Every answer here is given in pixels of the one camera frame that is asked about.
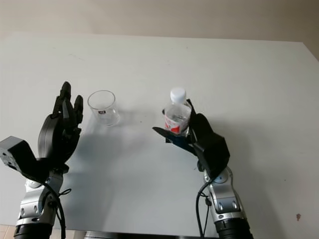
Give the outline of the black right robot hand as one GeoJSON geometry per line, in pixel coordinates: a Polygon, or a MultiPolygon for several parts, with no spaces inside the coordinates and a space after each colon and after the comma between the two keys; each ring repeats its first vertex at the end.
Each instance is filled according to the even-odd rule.
{"type": "Polygon", "coordinates": [[[163,136],[166,143],[172,143],[195,155],[202,167],[216,163],[222,155],[220,149],[223,148],[224,138],[216,134],[207,118],[203,114],[196,114],[194,108],[191,108],[190,132],[187,137],[160,127],[153,127],[153,130],[163,136]]]}

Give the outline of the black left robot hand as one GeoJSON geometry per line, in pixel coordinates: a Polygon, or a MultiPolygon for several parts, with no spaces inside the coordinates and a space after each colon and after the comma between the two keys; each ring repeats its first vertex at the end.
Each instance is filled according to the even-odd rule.
{"type": "Polygon", "coordinates": [[[50,169],[68,172],[66,162],[77,147],[82,120],[83,97],[78,95],[71,104],[71,85],[66,81],[56,97],[52,114],[45,119],[40,130],[38,161],[50,169]]]}

